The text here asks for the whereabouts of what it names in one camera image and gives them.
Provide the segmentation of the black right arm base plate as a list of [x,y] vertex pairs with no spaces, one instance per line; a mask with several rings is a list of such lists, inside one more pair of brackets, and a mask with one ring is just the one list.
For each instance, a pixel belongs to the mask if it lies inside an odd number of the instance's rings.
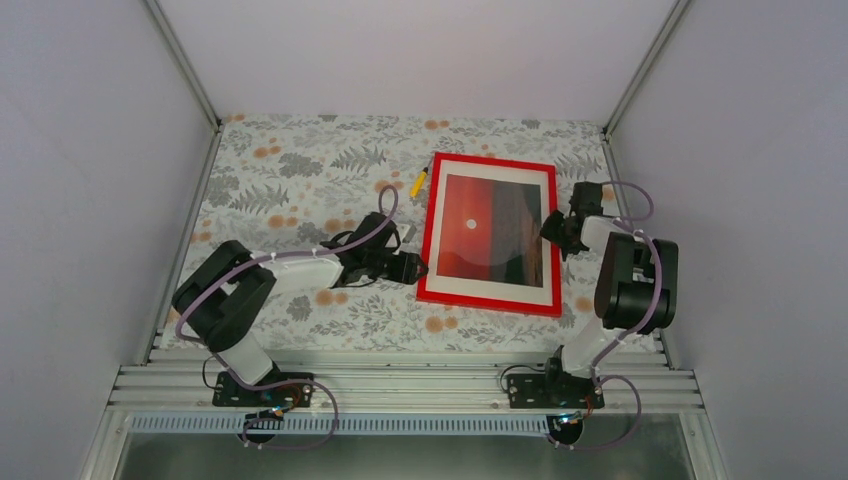
[[601,409],[602,394],[588,378],[564,374],[549,380],[544,374],[509,374],[507,395],[513,409]]

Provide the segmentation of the yellow handled screwdriver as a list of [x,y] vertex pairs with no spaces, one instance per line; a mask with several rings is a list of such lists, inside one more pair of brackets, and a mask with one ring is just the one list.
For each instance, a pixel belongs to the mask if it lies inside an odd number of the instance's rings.
[[410,189],[410,192],[409,192],[410,198],[416,198],[419,195],[428,175],[429,175],[429,168],[428,167],[425,167],[420,171],[420,173],[416,177],[415,182],[413,183],[413,185]]

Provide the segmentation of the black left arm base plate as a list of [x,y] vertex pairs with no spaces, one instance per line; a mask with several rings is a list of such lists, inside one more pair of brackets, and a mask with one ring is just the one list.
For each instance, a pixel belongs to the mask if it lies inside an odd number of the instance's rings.
[[272,371],[260,384],[260,390],[251,390],[240,385],[230,373],[218,374],[214,385],[212,405],[215,407],[245,407],[255,409],[305,408],[310,406],[313,387],[311,384],[287,384],[273,389],[266,384],[275,384],[291,380],[313,381],[315,376],[307,372]]

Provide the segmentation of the red wooden picture frame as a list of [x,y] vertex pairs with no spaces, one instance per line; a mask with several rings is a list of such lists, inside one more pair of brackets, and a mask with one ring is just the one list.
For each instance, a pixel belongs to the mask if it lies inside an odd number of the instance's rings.
[[563,313],[560,250],[544,239],[557,207],[551,164],[437,153],[416,298],[509,313]]

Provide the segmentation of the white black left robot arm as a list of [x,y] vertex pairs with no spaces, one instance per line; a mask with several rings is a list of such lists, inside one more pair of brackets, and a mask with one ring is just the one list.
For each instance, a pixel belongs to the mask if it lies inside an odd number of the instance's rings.
[[399,225],[379,212],[308,251],[256,254],[227,241],[175,292],[172,306],[180,315],[175,332],[220,361],[249,402],[266,404],[278,384],[293,381],[252,332],[274,289],[353,288],[381,280],[413,285],[428,267],[419,254],[401,250],[401,243]]

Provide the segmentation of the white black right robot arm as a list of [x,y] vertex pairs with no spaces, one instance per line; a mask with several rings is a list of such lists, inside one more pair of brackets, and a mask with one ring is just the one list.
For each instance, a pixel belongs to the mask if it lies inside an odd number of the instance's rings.
[[[635,190],[645,200],[647,212],[606,213],[607,186]],[[563,369],[541,382],[544,399],[555,407],[565,407],[578,397],[581,387],[575,374],[598,383],[598,367],[607,356],[633,337],[667,328],[677,310],[679,246],[637,227],[655,212],[645,189],[624,181],[577,182],[568,205],[566,213],[555,210],[548,216],[541,237],[559,249],[563,262],[590,252],[601,257],[601,267],[593,300],[595,319],[558,348],[555,358]]]

